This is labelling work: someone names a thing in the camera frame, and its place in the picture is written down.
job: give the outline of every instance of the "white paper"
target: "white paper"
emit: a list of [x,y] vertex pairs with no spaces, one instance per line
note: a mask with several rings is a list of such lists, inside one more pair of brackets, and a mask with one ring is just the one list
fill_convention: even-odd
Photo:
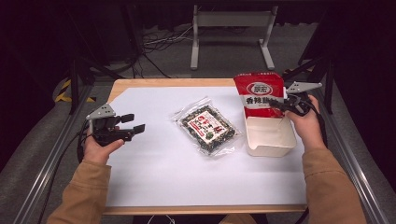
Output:
[[118,116],[134,114],[134,121],[120,124],[121,129],[146,124],[146,130],[111,154],[106,206],[306,203],[299,137],[297,147],[282,158],[249,156],[248,144],[219,158],[198,152],[170,117],[205,96],[246,142],[235,87],[131,88],[111,103]]

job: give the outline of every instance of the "seaweed snack bag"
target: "seaweed snack bag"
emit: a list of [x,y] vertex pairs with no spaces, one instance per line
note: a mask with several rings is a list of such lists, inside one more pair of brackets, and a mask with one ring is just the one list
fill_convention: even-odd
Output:
[[283,103],[283,79],[275,72],[243,73],[233,78],[241,96],[245,116],[283,118],[284,113],[269,106],[270,99]]
[[208,156],[233,152],[234,142],[242,134],[221,115],[208,97],[185,106],[172,120],[191,137],[199,151]]

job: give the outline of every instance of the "tan sleeve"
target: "tan sleeve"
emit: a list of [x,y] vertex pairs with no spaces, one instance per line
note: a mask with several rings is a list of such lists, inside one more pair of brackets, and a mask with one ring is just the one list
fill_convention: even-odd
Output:
[[106,206],[111,167],[83,161],[64,189],[62,204],[47,223],[100,223]]
[[366,223],[355,187],[327,148],[303,155],[309,223]]
[[257,224],[250,214],[230,214],[219,224]]

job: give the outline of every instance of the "human hand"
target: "human hand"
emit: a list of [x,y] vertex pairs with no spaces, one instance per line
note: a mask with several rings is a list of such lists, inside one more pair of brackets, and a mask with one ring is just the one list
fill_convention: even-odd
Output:
[[110,154],[124,145],[124,141],[119,139],[109,145],[100,146],[92,136],[85,140],[84,160],[94,161],[106,165]]
[[[312,95],[309,95],[308,97],[311,100],[312,105],[319,112],[318,100]],[[290,111],[286,111],[285,115],[293,121],[297,134],[303,140],[305,150],[325,147],[321,137],[317,114],[314,110],[311,109],[303,117]]]

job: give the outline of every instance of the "robot controller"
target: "robot controller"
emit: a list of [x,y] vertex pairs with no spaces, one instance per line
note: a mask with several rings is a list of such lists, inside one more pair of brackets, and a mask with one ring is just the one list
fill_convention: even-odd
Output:
[[145,131],[145,124],[132,129],[119,130],[116,125],[134,120],[134,114],[116,116],[109,104],[102,105],[86,118],[90,123],[90,132],[96,142],[102,147],[122,139],[131,141],[135,134]]
[[284,103],[277,100],[269,102],[271,107],[278,108],[281,111],[289,110],[299,116],[306,115],[313,106],[308,97],[307,91],[321,87],[321,83],[304,83],[294,82],[287,90],[287,98]]

